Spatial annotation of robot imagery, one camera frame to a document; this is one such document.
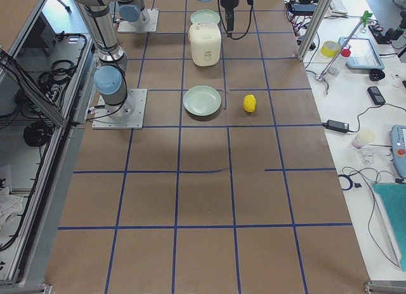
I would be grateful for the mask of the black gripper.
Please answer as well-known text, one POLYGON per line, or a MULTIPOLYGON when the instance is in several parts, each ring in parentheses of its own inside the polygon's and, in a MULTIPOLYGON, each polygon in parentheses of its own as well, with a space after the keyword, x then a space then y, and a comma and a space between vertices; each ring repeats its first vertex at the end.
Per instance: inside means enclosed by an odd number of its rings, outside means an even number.
MULTIPOLYGON (((249 6, 254 5, 254 0, 246 0, 249 6)), ((234 9, 239 5, 240 0, 219 0, 220 5, 225 9, 226 15, 226 31, 234 30, 235 12, 234 9)))

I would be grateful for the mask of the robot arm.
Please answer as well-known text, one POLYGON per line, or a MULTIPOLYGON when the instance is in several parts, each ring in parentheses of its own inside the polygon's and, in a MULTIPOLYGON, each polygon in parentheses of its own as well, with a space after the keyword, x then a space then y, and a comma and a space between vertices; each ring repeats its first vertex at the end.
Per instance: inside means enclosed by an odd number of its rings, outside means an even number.
POLYGON ((121 18, 135 27, 143 27, 150 21, 144 0, 118 2, 121 18))
MULTIPOLYGON (((125 50, 120 46, 117 35, 114 31, 113 20, 110 14, 110 3, 118 3, 124 7, 120 14, 127 22, 140 22, 145 10, 144 0, 74 0, 82 19, 88 28, 96 46, 96 54, 100 59, 101 66, 110 65, 115 71, 121 74, 125 80, 125 71, 128 59, 125 50)), ((211 0, 198 0, 207 3, 211 0)), ((233 37, 234 9, 239 5, 240 0, 217 0, 218 7, 225 10, 225 18, 220 18, 221 24, 228 38, 237 41, 243 37, 233 37)), ((254 0, 247 0, 249 6, 254 6, 254 0)))

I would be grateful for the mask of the green plate near arm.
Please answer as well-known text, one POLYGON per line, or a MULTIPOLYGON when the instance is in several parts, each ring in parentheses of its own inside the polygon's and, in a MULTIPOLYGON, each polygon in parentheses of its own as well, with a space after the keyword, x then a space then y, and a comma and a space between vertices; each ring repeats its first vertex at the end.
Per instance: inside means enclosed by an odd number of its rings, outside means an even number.
POLYGON ((194 116, 214 114, 221 107, 221 95, 210 86, 194 86, 183 95, 183 106, 194 116))
POLYGON ((219 24, 220 17, 216 11, 213 10, 197 10, 190 16, 191 23, 214 23, 219 24))

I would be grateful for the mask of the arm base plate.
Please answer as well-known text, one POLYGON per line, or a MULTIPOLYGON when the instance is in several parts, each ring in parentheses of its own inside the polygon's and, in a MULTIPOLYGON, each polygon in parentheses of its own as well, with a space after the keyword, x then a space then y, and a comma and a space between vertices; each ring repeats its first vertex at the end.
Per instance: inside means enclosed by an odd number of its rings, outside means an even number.
POLYGON ((157 30, 158 9, 139 10, 135 5, 122 5, 119 14, 119 33, 147 33, 157 30))
POLYGON ((143 128, 145 107, 147 102, 147 89, 128 89, 128 97, 123 106, 113 108, 105 105, 102 96, 99 96, 97 109, 93 116, 92 129, 94 130, 126 130, 143 128))

